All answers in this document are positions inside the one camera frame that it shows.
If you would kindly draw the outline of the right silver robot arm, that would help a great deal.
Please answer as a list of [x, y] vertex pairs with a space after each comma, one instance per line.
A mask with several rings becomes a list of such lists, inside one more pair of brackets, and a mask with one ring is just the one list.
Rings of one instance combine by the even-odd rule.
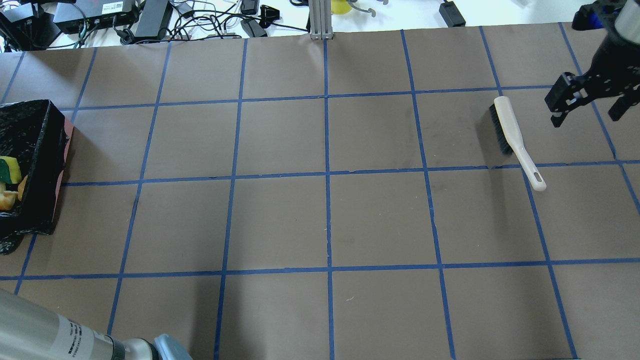
[[569, 112], [604, 98], [614, 122], [640, 102], [640, 5], [637, 0], [595, 0], [574, 14], [572, 30], [604, 29], [590, 68], [582, 75], [563, 72], [544, 100], [551, 123], [559, 128]]

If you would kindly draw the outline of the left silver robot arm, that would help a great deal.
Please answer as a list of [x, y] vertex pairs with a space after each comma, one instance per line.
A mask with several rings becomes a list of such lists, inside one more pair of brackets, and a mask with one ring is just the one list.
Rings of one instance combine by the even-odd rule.
[[191, 360], [175, 338], [162, 333], [153, 341], [121, 341], [87, 325], [0, 292], [0, 358], [2, 360]]

